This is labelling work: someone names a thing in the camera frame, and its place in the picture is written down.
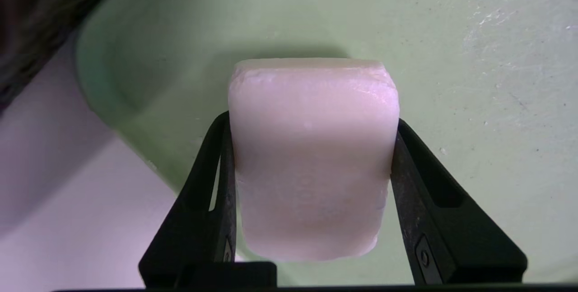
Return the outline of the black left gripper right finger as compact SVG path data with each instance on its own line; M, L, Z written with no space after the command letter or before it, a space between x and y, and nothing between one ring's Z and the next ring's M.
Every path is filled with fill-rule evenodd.
M400 120L392 191L414 283L520 283L528 259Z

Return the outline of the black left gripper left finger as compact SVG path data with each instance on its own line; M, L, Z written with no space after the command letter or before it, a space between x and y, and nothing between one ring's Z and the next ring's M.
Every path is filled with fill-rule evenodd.
M146 288L173 288L185 267L233 261L237 191L229 113L206 132L175 203L138 264Z

